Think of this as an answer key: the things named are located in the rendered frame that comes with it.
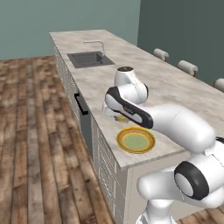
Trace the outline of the dark appliance door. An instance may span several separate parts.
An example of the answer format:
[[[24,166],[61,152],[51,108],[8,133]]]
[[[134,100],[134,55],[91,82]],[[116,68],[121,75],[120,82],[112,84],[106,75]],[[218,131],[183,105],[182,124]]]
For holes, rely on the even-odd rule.
[[[91,116],[90,112],[88,115],[82,115],[80,112],[80,127],[82,135],[85,139],[88,153],[93,156],[93,145],[92,145],[92,132],[91,132]]]

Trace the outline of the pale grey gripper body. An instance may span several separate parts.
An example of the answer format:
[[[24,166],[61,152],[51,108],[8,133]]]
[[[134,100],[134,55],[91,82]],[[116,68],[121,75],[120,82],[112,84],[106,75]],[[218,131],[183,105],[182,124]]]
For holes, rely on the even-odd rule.
[[[105,116],[117,116],[117,113],[114,112],[112,109],[110,109],[108,104],[105,101],[102,104],[102,110],[101,111]]]

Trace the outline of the dark grey sink basin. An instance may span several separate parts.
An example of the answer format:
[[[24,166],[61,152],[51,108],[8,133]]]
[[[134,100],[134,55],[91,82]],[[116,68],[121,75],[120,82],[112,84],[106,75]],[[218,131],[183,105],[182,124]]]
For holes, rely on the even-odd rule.
[[[75,68],[114,65],[114,62],[100,51],[69,53],[67,56]]]

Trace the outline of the small yellow-brown object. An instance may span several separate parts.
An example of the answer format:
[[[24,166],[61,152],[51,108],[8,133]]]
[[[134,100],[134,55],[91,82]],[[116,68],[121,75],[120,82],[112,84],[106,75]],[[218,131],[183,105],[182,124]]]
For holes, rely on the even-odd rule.
[[[127,123],[129,121],[129,119],[124,115],[118,115],[115,119],[121,123]]]

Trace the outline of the white cushioned stool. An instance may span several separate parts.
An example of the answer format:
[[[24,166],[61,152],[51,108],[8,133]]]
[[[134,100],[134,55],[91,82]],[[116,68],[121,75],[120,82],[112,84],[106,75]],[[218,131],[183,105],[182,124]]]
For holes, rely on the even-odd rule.
[[[156,48],[156,49],[153,51],[153,54],[154,54],[156,57],[158,57],[158,58],[160,58],[161,60],[163,60],[163,61],[167,61],[167,60],[169,59],[169,53],[168,53],[168,52],[165,52],[165,51],[163,51],[163,50],[161,50],[161,49],[158,49],[158,48]]]
[[[181,60],[178,63],[178,68],[182,70],[183,72],[190,74],[193,77],[196,77],[199,71],[197,66],[185,60]]]
[[[224,93],[224,78],[219,78],[213,84],[213,87]]]

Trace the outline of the yellow and green round plate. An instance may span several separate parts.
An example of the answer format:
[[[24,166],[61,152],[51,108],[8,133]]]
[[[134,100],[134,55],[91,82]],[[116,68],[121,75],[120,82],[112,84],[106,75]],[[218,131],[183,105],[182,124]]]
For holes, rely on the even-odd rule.
[[[150,131],[137,126],[120,130],[115,140],[121,149],[132,154],[144,154],[151,151],[156,144],[156,139]]]

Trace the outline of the white island cupboard run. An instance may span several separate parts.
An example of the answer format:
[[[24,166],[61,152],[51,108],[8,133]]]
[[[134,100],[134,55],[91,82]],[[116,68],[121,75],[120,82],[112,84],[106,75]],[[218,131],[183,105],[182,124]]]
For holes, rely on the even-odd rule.
[[[67,68],[65,61],[62,59],[60,52],[56,45],[53,45],[53,50],[56,58],[56,67],[59,72],[59,77],[63,83],[63,87],[66,90],[68,100],[72,107],[74,116],[81,131],[81,119],[80,112],[74,95],[81,93],[76,85],[76,82]],[[117,174],[119,168],[116,165],[116,161],[112,155],[109,145],[99,129],[91,111],[91,132],[92,132],[92,145],[93,145],[93,156],[91,156],[93,161],[94,171],[98,176],[100,181],[100,186],[106,197],[106,201],[110,211],[115,218],[116,224],[127,224],[125,220],[125,191],[121,188]]]

